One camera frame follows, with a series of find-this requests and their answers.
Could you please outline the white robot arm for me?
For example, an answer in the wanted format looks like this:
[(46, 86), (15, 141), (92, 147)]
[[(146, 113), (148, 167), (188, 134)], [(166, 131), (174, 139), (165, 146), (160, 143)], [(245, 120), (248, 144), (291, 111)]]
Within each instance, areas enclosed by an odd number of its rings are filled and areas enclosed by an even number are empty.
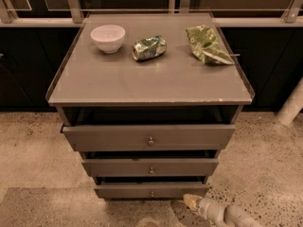
[(185, 205), (198, 216), (212, 221), (216, 227), (263, 227), (244, 210), (235, 205), (224, 206), (214, 200), (185, 194)]

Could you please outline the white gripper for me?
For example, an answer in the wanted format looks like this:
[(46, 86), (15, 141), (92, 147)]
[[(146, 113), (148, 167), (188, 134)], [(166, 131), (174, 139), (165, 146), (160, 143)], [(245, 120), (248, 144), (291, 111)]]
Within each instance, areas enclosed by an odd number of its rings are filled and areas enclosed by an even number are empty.
[(192, 194), (185, 194), (183, 201), (190, 210), (196, 211), (200, 217), (212, 221), (216, 227), (228, 227), (224, 221), (225, 207), (223, 205)]

